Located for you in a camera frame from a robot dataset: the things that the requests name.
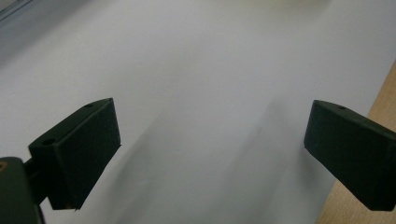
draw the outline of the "white surface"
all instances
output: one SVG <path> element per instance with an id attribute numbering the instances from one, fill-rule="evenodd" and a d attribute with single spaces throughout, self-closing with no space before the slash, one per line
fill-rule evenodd
<path id="1" fill-rule="evenodd" d="M 332 176 L 310 106 L 367 114 L 396 55 L 392 0 L 35 0 L 0 23 L 1 156 L 114 97 L 122 147 L 48 223 L 314 223 Z"/>

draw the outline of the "wooden surface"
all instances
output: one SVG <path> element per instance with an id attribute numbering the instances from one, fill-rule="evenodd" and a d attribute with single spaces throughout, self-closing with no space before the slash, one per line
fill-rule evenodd
<path id="1" fill-rule="evenodd" d="M 390 69 L 368 118 L 396 132 L 396 61 Z M 393 210 L 393 212 L 372 212 L 360 203 L 339 181 L 336 181 L 317 223 L 396 223 L 396 210 Z"/>

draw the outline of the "black bracket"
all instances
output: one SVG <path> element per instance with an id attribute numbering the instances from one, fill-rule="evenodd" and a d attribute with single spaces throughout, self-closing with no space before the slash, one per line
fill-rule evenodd
<path id="1" fill-rule="evenodd" d="M 0 223 L 44 223 L 39 205 L 80 209 L 120 147 L 113 99 L 96 101 L 30 146 L 32 159 L 0 159 Z"/>
<path id="2" fill-rule="evenodd" d="M 314 101 L 305 148 L 367 208 L 396 204 L 396 133 L 356 112 Z"/>

